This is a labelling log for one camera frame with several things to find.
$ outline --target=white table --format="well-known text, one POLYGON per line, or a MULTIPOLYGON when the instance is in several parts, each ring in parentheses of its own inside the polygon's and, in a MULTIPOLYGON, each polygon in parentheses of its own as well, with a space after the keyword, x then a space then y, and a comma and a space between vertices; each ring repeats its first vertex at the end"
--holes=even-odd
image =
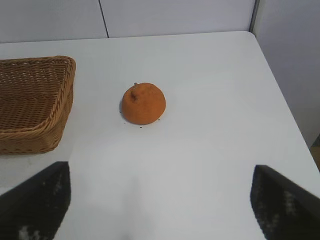
POLYGON ((76 60, 59 147, 0 157, 0 189, 69 161, 72 201, 57 240, 262 240, 250 204, 265 164, 320 197, 320 175, 248 32, 0 44, 0 59, 76 60), (123 93, 156 84, 153 124, 126 122, 123 93))

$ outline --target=woven basket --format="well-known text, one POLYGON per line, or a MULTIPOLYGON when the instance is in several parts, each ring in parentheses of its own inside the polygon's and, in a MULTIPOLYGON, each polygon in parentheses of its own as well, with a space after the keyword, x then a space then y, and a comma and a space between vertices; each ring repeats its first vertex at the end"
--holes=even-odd
POLYGON ((0 154, 34 154, 60 142, 73 103, 67 56, 0 60, 0 154))

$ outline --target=orange fruit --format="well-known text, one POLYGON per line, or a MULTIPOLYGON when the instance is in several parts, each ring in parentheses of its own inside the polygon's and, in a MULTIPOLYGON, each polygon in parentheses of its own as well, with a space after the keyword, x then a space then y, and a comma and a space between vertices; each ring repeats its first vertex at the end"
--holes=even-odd
POLYGON ((145 125, 156 121, 166 109, 162 91, 151 83, 135 83, 123 95, 123 117, 133 124, 145 125))

